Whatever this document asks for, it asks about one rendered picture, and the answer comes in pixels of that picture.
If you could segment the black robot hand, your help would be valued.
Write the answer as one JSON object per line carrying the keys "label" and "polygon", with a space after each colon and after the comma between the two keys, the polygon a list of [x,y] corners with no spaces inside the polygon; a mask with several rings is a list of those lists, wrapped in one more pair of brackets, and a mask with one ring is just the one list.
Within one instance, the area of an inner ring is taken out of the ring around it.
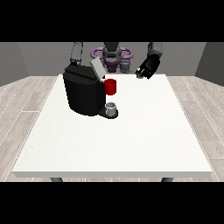
{"label": "black robot hand", "polygon": [[160,58],[156,54],[151,54],[136,70],[136,77],[142,79],[143,77],[149,79],[157,70],[160,65]]}

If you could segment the small grey coffee pod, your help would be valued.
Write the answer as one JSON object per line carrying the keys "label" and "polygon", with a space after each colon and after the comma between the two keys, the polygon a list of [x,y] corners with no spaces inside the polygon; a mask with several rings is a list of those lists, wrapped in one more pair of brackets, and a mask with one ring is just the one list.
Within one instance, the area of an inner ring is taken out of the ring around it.
{"label": "small grey coffee pod", "polygon": [[120,72],[127,74],[130,71],[130,61],[128,59],[123,59],[120,63]]}

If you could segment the red pod holder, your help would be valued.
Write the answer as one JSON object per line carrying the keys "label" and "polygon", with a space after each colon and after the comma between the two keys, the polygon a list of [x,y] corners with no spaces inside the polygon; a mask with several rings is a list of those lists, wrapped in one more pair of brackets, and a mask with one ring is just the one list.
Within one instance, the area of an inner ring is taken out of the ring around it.
{"label": "red pod holder", "polygon": [[105,85],[105,94],[106,95],[114,95],[116,93],[116,80],[106,79],[104,81],[104,85]]}

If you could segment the pale grey machine lid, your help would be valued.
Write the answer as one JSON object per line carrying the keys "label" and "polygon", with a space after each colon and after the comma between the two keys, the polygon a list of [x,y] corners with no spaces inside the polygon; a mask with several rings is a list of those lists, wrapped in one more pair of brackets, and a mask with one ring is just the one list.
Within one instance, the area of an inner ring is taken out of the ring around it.
{"label": "pale grey machine lid", "polygon": [[105,76],[106,71],[99,58],[92,59],[90,61],[90,66],[94,69],[94,72],[99,80]]}

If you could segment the black coffee machine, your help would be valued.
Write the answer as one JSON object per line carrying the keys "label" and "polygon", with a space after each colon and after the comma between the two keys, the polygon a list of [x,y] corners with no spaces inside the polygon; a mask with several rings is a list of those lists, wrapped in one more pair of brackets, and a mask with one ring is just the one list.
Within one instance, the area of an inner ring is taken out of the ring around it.
{"label": "black coffee machine", "polygon": [[70,64],[63,73],[66,96],[71,110],[84,116],[103,116],[108,119],[118,117],[106,115],[104,80],[99,80],[91,66]]}

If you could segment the grey trunk with purple rings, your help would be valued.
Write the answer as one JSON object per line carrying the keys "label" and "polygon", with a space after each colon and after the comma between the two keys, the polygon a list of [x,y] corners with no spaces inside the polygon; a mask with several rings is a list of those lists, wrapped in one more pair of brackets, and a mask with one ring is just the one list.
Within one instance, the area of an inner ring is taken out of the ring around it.
{"label": "grey trunk with purple rings", "polygon": [[120,47],[118,42],[105,42],[104,47],[94,48],[90,56],[92,59],[99,58],[109,73],[115,73],[116,69],[120,71],[122,60],[130,61],[133,58],[133,51],[127,47]]}

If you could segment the small grey cup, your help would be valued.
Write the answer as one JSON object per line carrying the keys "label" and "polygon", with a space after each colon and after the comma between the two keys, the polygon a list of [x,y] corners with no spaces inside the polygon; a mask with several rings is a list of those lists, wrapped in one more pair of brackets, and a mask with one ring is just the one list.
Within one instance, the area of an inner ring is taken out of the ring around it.
{"label": "small grey cup", "polygon": [[105,105],[105,109],[107,116],[114,116],[116,114],[116,105],[113,102],[108,102]]}

